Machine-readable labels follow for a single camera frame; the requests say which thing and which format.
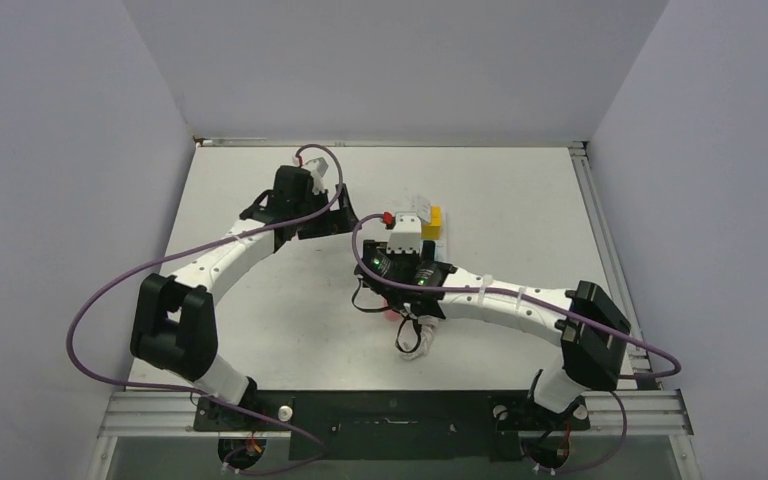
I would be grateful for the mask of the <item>white power strip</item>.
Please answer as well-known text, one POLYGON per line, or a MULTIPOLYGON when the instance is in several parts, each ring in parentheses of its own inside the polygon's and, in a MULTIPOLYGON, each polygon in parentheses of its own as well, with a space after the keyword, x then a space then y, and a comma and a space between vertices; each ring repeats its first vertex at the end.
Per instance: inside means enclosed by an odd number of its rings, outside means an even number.
POLYGON ((421 245, 420 255, 423 260, 446 262, 447 252, 447 245, 444 240, 424 240, 421 245))

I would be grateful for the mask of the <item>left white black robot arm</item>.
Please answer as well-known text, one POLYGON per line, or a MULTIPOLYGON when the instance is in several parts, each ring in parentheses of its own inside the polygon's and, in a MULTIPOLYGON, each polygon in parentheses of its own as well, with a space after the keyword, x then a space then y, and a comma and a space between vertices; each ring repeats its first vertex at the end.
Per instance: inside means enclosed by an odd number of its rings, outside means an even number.
POLYGON ((216 307, 257 263, 293 239, 350 232, 357 222, 347 190, 328 195, 325 159, 280 167, 271 188, 244 209, 222 244, 139 289, 131 354, 222 399, 219 417, 234 430, 256 421, 256 382, 219 354, 216 307))

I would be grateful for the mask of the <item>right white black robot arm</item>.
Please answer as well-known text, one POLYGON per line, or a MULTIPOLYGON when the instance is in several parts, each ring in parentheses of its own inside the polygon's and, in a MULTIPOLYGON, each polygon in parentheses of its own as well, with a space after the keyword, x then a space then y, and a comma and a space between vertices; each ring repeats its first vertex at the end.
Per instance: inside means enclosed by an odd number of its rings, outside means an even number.
POLYGON ((583 392, 612 392, 619 384, 630 323, 595 283, 515 285, 374 240, 363 242, 355 273, 387 310, 411 324, 415 342, 395 341, 406 361, 427 355, 440 322, 453 319, 506 327, 556 347, 558 355, 535 374, 524 403, 527 419, 539 428, 553 426, 583 392))

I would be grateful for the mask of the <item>yellow plug adapter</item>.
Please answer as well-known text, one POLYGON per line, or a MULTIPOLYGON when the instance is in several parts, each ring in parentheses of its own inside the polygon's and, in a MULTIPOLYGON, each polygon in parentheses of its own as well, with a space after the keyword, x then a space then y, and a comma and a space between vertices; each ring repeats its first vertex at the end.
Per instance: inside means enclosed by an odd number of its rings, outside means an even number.
POLYGON ((422 221, 421 238, 427 241, 438 241, 443 234, 444 215, 439 206, 431 206, 426 220, 422 221))

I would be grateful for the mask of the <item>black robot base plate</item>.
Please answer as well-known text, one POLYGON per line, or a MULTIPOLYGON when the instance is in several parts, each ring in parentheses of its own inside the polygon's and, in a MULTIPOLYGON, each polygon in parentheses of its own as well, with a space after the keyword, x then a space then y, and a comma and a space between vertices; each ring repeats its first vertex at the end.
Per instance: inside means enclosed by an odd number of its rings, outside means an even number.
POLYGON ((555 444, 567 431, 587 431, 588 417, 552 414, 525 390, 262 390, 257 412, 275 417, 291 409, 283 427, 229 410, 207 399, 197 403, 197 432, 241 434, 262 447, 276 434, 292 460, 322 453, 327 460, 451 460, 486 457, 516 461, 519 441, 555 444))

